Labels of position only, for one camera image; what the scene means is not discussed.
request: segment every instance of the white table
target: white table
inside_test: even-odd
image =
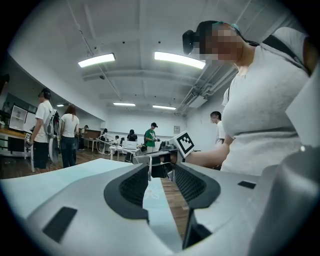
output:
[[[92,142],[92,152],[94,151],[95,148],[95,143],[97,144],[97,140],[93,138],[84,138],[85,141],[88,141],[87,148],[90,146],[90,142]]]
[[[26,219],[37,207],[72,182],[130,165],[132,163],[99,158],[60,170],[2,179],[0,185],[12,211]],[[161,180],[153,178],[148,184],[143,208],[148,211],[149,226],[173,251],[181,251],[182,241]]]
[[[0,138],[2,141],[5,141],[4,145],[8,146],[8,137],[15,138],[15,139],[20,139],[20,140],[25,140],[25,134],[20,133],[17,131],[9,130],[6,128],[0,128],[0,137],[4,137],[4,139]],[[11,152],[8,150],[1,150],[0,155],[6,156],[6,157],[21,157],[22,152]],[[27,157],[30,156],[30,153],[27,153],[27,148],[24,146],[23,147],[23,157],[24,160],[27,159]]]
[[[117,157],[116,157],[116,160],[119,161],[119,155],[120,155],[120,152],[126,152],[122,149],[121,146],[110,146],[109,147],[110,149],[110,160],[113,160],[114,159],[114,151],[118,151],[118,154],[117,154]],[[128,149],[130,150],[131,152],[134,153],[134,155],[136,156],[137,155],[137,152],[141,151],[140,148],[136,148],[136,149]]]

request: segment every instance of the black rubber pad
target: black rubber pad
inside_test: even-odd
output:
[[[77,211],[78,210],[73,208],[62,207],[42,230],[43,233],[57,243],[60,243],[61,238],[66,232]]]

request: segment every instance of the ceiling light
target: ceiling light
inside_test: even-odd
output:
[[[130,106],[130,107],[135,107],[136,104],[133,103],[113,103],[116,106]]]
[[[99,64],[104,62],[113,62],[114,60],[115,60],[115,55],[113,53],[110,53],[102,56],[88,58],[86,60],[80,61],[78,64],[81,68],[84,68],[94,64]]]
[[[157,106],[157,105],[153,105],[153,107],[155,109],[166,109],[166,110],[176,110],[175,107],[172,107],[172,106]]]
[[[181,56],[181,55],[177,55],[177,54],[159,52],[159,51],[156,51],[154,53],[154,59],[159,60],[159,61],[181,63],[181,64],[192,66],[192,67],[195,67],[195,68],[198,68],[201,70],[206,65],[205,62],[194,59],[194,58],[189,58],[189,57],[185,57],[185,56]]]

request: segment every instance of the whiteboard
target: whiteboard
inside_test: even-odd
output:
[[[23,125],[23,130],[27,133],[31,133],[30,129],[32,129],[36,124],[36,114],[28,112],[26,114],[25,123]]]

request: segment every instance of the white shirt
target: white shirt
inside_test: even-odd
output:
[[[79,118],[77,116],[73,116],[72,114],[64,114],[61,117],[61,120],[64,122],[64,129],[62,136],[68,138],[75,137],[75,129],[76,126],[79,124]]]
[[[3,111],[10,114],[11,113],[11,107],[9,107],[8,105],[3,107]]]
[[[41,119],[43,123],[45,123],[52,110],[53,108],[49,100],[45,100],[44,102],[39,104],[38,109],[35,113],[35,118]],[[34,141],[40,143],[49,143],[48,135],[46,135],[45,128],[43,125],[41,125],[38,134],[34,138]]]
[[[222,125],[222,121],[219,121],[216,124],[216,138],[215,138],[215,147],[217,148],[218,146],[223,144],[223,140],[226,137],[226,133],[224,130],[224,127]]]
[[[303,63],[306,35],[282,27],[274,36]],[[255,48],[247,73],[232,80],[229,98],[225,93],[223,128],[234,141],[221,171],[260,176],[299,150],[301,141],[285,111],[308,79],[287,54],[263,43]]]

